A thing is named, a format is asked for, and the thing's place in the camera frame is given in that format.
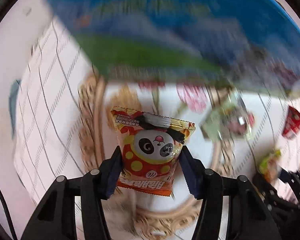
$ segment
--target red flower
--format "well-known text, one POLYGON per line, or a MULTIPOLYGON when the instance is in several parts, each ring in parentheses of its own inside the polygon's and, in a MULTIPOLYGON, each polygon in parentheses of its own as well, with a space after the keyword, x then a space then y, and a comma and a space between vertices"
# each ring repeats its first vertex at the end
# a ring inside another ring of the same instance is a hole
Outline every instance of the red flower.
POLYGON ((203 87, 177 85, 177 93, 180 100, 187 104, 191 111, 200 114, 206 109, 208 99, 203 87))
POLYGON ((139 82, 140 89, 152 90, 157 87, 165 87, 164 82, 139 82))

